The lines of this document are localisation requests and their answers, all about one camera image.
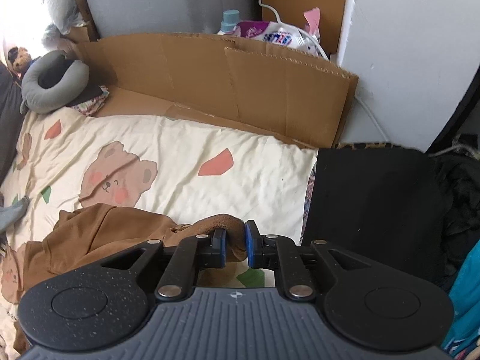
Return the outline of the pink item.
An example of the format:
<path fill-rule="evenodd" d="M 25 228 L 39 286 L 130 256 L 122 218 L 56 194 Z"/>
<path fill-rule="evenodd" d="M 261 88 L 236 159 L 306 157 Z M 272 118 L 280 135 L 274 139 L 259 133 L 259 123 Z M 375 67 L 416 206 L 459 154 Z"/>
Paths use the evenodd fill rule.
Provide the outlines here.
<path fill-rule="evenodd" d="M 320 8 L 315 7 L 304 12 L 306 21 L 304 30 L 315 38 L 320 38 Z"/>

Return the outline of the dark grey pillow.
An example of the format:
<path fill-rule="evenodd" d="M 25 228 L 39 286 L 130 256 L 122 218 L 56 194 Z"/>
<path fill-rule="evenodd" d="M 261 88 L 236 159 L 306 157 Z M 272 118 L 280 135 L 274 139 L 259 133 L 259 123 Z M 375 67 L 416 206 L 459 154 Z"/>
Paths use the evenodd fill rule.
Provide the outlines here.
<path fill-rule="evenodd" d="M 20 113 L 21 88 L 3 63 L 0 79 L 0 179 L 3 182 L 16 158 L 16 144 L 24 116 Z"/>

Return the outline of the grey neck pillow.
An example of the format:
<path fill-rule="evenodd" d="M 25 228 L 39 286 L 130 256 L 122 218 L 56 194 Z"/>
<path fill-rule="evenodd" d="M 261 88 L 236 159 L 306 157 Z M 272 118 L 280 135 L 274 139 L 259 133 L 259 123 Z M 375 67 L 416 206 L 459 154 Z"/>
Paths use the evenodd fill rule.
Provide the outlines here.
<path fill-rule="evenodd" d="M 53 50 L 36 59 L 21 81 L 19 112 L 47 114 L 78 98 L 89 84 L 89 67 Z"/>

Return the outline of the floral folded cloth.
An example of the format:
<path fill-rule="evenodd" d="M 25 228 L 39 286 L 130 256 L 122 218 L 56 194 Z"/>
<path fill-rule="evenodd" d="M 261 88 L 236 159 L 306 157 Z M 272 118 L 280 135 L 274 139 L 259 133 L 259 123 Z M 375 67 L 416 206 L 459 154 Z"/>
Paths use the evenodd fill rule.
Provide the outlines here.
<path fill-rule="evenodd" d="M 101 108 L 103 108 L 110 94 L 106 86 L 102 85 L 100 89 L 102 92 L 98 96 L 92 97 L 91 99 L 76 105 L 69 105 L 69 107 L 80 112 L 84 116 L 94 116 Z"/>

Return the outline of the small teddy bear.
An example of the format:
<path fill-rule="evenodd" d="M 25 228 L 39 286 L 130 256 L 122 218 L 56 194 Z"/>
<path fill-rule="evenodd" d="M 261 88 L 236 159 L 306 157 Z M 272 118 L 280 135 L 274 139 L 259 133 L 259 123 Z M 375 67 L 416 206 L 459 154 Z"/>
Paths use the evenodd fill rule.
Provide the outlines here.
<path fill-rule="evenodd" d="M 7 58 L 12 71 L 17 74 L 24 74 L 32 64 L 32 57 L 24 47 L 10 48 Z"/>

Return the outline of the teal patterned garment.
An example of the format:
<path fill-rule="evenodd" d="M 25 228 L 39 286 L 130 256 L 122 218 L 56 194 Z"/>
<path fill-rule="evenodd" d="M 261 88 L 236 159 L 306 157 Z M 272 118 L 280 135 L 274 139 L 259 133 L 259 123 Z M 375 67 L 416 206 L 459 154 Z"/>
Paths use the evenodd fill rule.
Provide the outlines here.
<path fill-rule="evenodd" d="M 479 359 L 480 335 L 480 244 L 463 262 L 449 297 L 454 307 L 451 327 L 442 349 L 453 359 Z"/>

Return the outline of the leopard print cloth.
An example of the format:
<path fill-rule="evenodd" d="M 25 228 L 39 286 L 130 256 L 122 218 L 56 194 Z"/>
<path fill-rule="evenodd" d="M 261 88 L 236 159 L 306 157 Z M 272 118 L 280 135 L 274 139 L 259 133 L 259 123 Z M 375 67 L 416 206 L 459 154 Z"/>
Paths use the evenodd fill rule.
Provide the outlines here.
<path fill-rule="evenodd" d="M 388 142 L 360 142 L 360 143 L 338 143 L 335 145 L 337 150 L 367 150 L 367 149 L 385 149 L 391 148 L 392 144 Z"/>

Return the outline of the purple white detergent bag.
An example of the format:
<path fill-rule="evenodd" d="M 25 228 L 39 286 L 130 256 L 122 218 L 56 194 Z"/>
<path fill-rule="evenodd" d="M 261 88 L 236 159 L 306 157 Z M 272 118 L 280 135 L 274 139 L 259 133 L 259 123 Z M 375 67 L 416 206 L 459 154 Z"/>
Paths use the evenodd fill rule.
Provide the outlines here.
<path fill-rule="evenodd" d="M 321 48 L 319 41 L 295 26 L 272 21 L 243 20 L 238 23 L 238 27 L 241 38 L 289 47 L 327 59 L 326 52 Z"/>

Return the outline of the blue denim garment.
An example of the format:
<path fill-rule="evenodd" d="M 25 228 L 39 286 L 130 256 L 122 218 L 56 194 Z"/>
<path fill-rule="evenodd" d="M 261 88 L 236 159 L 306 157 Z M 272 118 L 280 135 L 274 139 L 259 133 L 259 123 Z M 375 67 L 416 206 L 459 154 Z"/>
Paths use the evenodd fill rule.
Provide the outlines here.
<path fill-rule="evenodd" d="M 11 225 L 22 219 L 28 207 L 29 198 L 27 196 L 22 197 L 8 207 L 2 207 L 0 212 L 0 232 L 5 233 Z"/>

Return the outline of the brown cardboard sheet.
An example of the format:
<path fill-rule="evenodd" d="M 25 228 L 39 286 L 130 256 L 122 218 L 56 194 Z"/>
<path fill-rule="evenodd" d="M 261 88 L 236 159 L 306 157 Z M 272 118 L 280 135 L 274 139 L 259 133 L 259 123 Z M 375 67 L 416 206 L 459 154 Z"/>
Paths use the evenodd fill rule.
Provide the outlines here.
<path fill-rule="evenodd" d="M 247 38 L 140 33 L 73 50 L 111 95 L 102 116 L 187 119 L 329 148 L 358 78 L 323 58 Z"/>

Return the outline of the cream bear print bedsheet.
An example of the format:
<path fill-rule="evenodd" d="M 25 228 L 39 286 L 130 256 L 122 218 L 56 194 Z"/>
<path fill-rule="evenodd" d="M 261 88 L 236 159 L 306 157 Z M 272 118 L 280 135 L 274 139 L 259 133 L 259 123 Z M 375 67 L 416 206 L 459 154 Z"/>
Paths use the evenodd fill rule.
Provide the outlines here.
<path fill-rule="evenodd" d="M 273 136 L 165 116 L 93 118 L 69 108 L 28 114 L 1 183 L 6 206 L 29 199 L 1 238 L 1 357 L 21 354 L 14 348 L 18 256 L 52 232 L 61 212 L 106 204 L 178 225 L 231 215 L 298 241 L 316 160 L 315 150 Z"/>

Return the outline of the black folded garment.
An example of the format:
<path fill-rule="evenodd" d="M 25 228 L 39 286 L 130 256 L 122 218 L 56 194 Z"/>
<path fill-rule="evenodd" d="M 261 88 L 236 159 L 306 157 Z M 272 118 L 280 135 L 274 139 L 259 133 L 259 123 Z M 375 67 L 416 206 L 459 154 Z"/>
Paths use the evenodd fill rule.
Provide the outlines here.
<path fill-rule="evenodd" d="M 434 160 L 420 151 L 322 149 L 301 243 L 323 239 L 439 283 L 445 210 Z"/>

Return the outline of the detergent bottle blue cap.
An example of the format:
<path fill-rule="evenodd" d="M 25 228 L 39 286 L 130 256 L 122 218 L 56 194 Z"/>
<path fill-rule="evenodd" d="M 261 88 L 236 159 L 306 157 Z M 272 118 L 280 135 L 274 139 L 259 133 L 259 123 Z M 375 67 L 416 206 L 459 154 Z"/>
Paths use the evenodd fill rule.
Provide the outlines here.
<path fill-rule="evenodd" d="M 240 13 L 239 10 L 230 9 L 223 11 L 222 22 L 220 22 L 220 29 L 218 35 L 240 36 Z"/>

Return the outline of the brown printed t-shirt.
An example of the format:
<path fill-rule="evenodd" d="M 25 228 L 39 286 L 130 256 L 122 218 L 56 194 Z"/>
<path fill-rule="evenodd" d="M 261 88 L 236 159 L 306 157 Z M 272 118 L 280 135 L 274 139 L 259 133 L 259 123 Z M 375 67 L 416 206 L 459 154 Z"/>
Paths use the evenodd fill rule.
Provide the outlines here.
<path fill-rule="evenodd" d="M 118 359 L 153 332 L 165 310 L 200 309 L 212 320 L 223 290 L 198 286 L 183 301 L 158 301 L 162 252 L 199 234 L 226 231 L 226 264 L 247 259 L 245 223 L 218 214 L 178 225 L 168 216 L 97 204 L 63 211 L 52 232 L 30 241 L 21 261 L 14 348 L 48 359 Z"/>

